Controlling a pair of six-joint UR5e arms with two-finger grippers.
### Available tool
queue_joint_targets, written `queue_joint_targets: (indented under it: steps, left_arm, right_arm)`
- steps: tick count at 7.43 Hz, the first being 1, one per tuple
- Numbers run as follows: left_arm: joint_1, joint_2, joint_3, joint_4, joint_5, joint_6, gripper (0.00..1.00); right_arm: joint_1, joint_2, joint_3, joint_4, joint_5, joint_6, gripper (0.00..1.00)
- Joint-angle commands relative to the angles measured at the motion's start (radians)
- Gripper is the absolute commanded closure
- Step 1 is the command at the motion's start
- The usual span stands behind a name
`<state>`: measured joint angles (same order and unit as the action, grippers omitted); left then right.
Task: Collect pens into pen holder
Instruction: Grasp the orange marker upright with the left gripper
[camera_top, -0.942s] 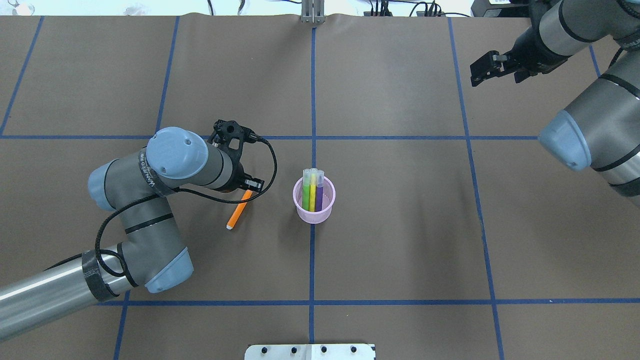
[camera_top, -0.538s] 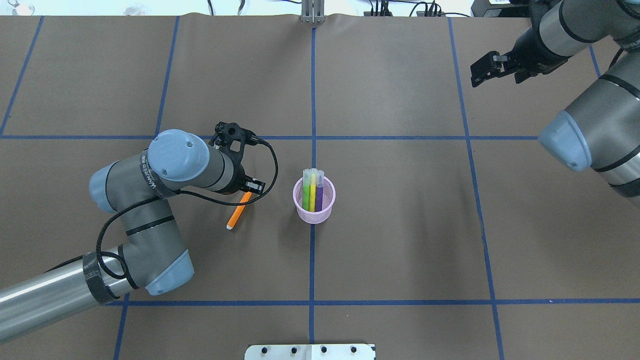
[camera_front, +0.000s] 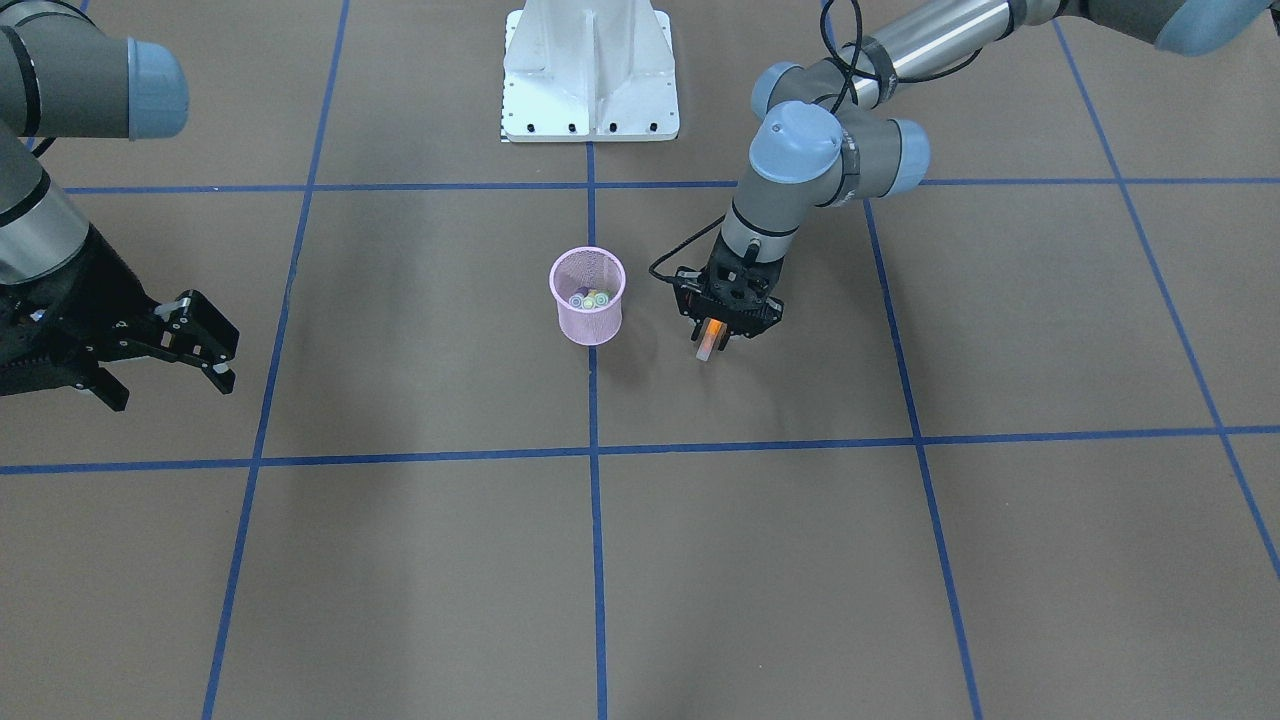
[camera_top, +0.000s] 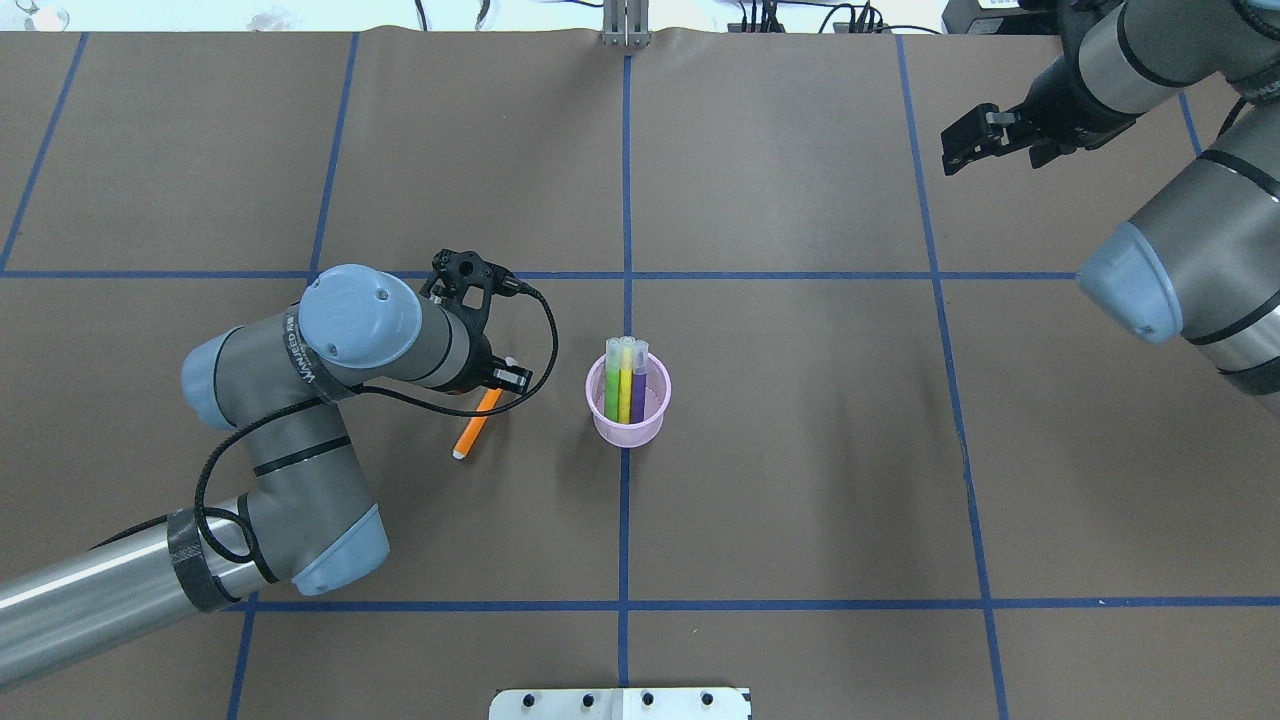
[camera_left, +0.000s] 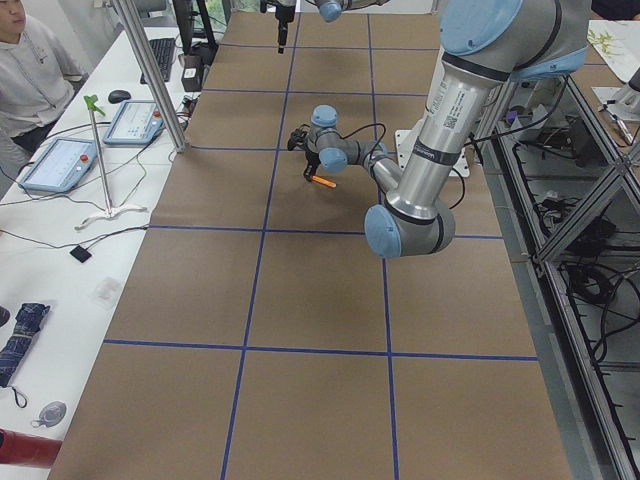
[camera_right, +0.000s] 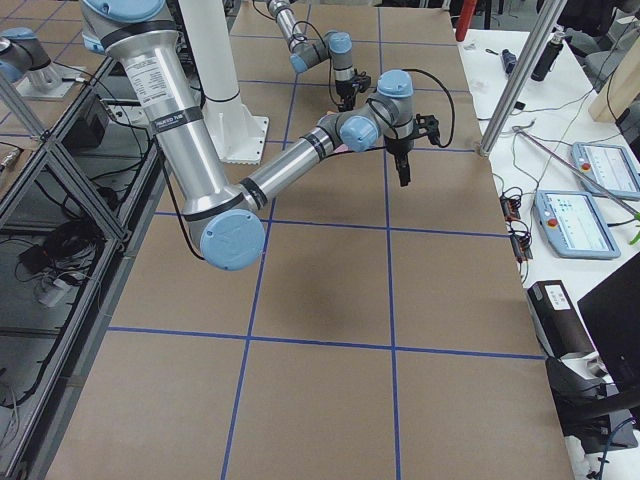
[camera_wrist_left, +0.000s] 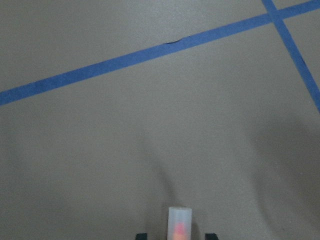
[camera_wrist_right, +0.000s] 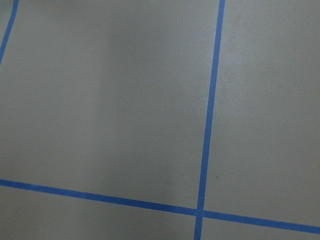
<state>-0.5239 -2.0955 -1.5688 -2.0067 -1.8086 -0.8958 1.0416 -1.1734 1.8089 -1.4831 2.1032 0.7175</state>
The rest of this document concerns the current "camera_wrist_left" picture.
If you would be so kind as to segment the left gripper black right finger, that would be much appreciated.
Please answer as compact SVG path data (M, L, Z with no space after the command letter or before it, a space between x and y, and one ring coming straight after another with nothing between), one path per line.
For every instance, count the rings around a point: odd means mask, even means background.
M206 233L204 237L205 240L218 240L218 236L215 233Z

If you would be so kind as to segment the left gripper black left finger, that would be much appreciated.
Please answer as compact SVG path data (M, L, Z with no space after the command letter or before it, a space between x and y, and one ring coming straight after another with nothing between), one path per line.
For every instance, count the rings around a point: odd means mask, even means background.
M148 240L148 234L147 233L137 233L135 235L135 240Z

